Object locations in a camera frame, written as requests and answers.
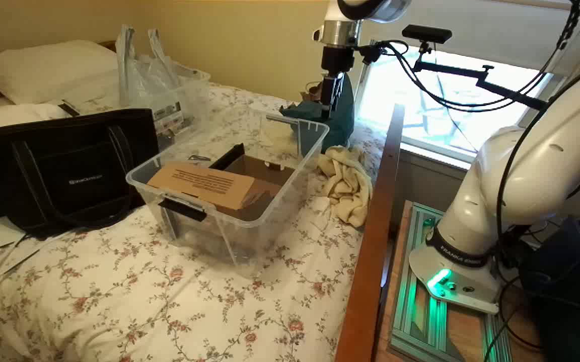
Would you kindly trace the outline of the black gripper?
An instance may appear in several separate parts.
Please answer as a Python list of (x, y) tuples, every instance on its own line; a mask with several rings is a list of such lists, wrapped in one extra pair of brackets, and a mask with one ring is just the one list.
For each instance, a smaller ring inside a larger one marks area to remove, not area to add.
[(340, 82), (355, 62), (352, 55), (355, 51), (350, 47), (342, 47), (342, 49), (324, 47), (323, 49), (320, 66), (324, 70), (324, 76), (323, 76), (320, 104), (323, 104), (324, 120), (329, 120), (334, 112), (337, 99), (340, 94)]

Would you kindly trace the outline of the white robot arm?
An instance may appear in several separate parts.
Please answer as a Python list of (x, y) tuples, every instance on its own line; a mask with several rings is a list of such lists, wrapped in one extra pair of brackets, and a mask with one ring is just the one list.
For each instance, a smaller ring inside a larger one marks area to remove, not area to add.
[(471, 76), (536, 120), (481, 145), (431, 237), (409, 254), (409, 270), (434, 298), (495, 314), (506, 233), (551, 218), (580, 191), (580, 76), (551, 101), (491, 85), (483, 70)]

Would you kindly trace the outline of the teal wooden robot base board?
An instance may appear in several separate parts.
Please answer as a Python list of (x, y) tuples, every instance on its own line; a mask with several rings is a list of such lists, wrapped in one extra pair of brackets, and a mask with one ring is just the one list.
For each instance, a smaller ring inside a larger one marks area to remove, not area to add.
[(495, 317), (436, 300), (409, 270), (409, 251), (425, 241), (438, 220), (434, 207), (403, 205), (380, 349), (408, 362), (513, 362), (510, 338)]

